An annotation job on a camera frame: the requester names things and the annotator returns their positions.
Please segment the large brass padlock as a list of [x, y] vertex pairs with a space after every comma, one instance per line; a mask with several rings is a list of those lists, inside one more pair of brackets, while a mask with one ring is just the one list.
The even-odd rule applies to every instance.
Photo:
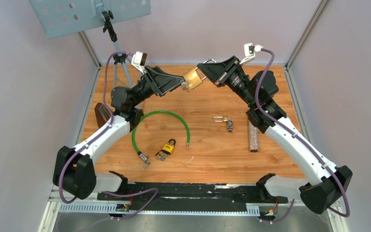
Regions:
[[198, 67], [195, 67], [187, 71], [183, 78], [184, 82], [181, 83], [181, 88], [190, 92], [200, 86], [207, 77], [202, 74]]

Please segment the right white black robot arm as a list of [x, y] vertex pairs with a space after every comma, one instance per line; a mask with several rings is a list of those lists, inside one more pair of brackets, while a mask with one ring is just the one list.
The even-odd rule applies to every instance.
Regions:
[[250, 78], [236, 57], [219, 63], [200, 63], [197, 68], [217, 87], [227, 86], [247, 105], [249, 121], [273, 139], [300, 167], [304, 179], [267, 174], [257, 181], [257, 197], [268, 202], [274, 197], [301, 200], [312, 212], [331, 209], [346, 197], [352, 178], [347, 166], [329, 161], [295, 128], [285, 111], [273, 100], [278, 92], [269, 69]]

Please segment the small brass padlock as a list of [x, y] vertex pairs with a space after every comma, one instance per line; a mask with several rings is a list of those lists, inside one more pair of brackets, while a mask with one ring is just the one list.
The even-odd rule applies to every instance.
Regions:
[[214, 116], [212, 117], [213, 122], [224, 122], [226, 123], [228, 132], [233, 131], [233, 121], [231, 117], [228, 116]]

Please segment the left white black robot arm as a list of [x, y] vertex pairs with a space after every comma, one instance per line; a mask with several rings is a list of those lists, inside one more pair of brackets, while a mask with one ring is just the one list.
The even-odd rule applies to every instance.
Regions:
[[132, 88], [115, 87], [111, 91], [111, 106], [108, 121], [94, 134], [74, 147], [63, 146], [57, 153], [53, 183], [59, 188], [64, 203], [64, 193], [74, 199], [85, 199], [93, 192], [110, 192], [122, 200], [128, 195], [128, 186], [123, 176], [116, 172], [96, 173], [95, 165], [104, 153], [119, 139], [129, 134], [144, 115], [137, 105], [152, 95], [164, 96], [180, 87], [185, 81], [182, 76], [168, 74], [159, 67], [145, 66], [143, 75]]

